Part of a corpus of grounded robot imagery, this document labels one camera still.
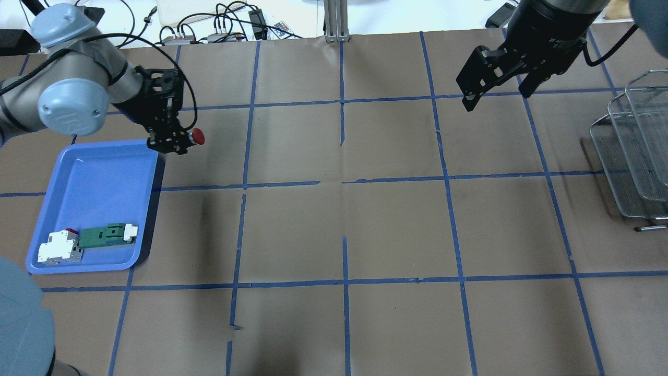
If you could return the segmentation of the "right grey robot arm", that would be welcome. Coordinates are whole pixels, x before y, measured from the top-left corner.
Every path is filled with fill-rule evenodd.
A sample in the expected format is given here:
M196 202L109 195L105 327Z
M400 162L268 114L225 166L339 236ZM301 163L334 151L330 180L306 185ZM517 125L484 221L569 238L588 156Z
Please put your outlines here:
M523 74L519 91L525 98L570 69L587 51L586 33L607 1L521 1L511 16L506 40L495 50L480 49L482 90Z

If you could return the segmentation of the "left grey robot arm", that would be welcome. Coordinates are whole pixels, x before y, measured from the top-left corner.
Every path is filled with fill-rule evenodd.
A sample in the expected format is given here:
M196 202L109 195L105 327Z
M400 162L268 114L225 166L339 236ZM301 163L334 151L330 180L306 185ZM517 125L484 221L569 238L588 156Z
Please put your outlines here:
M183 155L205 142L198 112L213 110L336 107L375 102L469 99L463 86L484 84L492 63L474 58L492 43L496 30L432 31L324 38L207 44L185 50L185 67L157 45L170 66L133 64L74 6L55 5L36 26L81 25L59 42L34 70L2 82L2 143L42 130L86 137L106 122L108 107L140 126L140 144L152 153Z

